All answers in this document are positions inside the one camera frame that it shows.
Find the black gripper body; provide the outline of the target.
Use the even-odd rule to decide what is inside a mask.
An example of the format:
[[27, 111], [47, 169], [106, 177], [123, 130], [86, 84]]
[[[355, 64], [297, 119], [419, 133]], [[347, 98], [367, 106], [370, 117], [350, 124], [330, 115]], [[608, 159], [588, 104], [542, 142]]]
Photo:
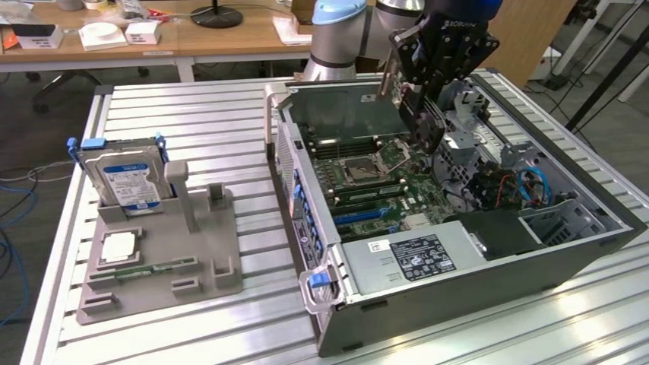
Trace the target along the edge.
[[442, 30], [460, 30], [490, 36], [488, 22], [502, 6], [500, 0], [423, 1], [416, 22], [416, 35], [422, 39], [438, 39]]

